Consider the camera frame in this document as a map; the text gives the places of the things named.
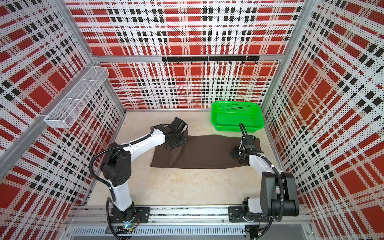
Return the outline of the brown trousers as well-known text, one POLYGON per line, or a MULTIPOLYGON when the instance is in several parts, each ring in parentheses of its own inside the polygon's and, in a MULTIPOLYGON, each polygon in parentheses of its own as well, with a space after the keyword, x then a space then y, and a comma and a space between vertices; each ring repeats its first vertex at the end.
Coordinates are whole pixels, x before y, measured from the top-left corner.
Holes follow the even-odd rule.
POLYGON ((183 146, 167 149, 157 146, 150 164, 153 168, 230 169, 246 166, 233 159, 231 151, 240 149, 241 138, 220 135, 187 136, 183 146))

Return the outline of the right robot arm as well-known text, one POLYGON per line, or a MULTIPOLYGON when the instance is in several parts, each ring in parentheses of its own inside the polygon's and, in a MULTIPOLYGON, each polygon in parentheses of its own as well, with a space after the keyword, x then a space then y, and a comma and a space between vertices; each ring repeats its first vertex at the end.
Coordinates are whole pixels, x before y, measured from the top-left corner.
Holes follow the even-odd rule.
POLYGON ((242 203, 241 215, 245 221, 280 222, 283 217, 299 215, 300 204, 295 177, 292 174, 278 169, 263 153, 251 149, 240 151, 235 147, 231 157, 254 168, 261 176, 259 197, 245 198, 242 203))

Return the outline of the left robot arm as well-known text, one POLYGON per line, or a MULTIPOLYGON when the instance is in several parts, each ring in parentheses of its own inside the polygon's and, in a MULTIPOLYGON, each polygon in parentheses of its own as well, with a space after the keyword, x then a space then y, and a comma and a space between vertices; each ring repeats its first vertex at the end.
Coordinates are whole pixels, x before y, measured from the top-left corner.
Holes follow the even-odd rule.
POLYGON ((116 223, 131 222, 139 214, 129 191, 128 181, 132 175, 132 162, 147 151, 165 145, 171 149, 183 146, 188 124, 176 119, 171 124, 152 126, 151 131, 134 141, 125 144, 112 143, 104 153, 101 172, 111 193, 113 213, 116 223))

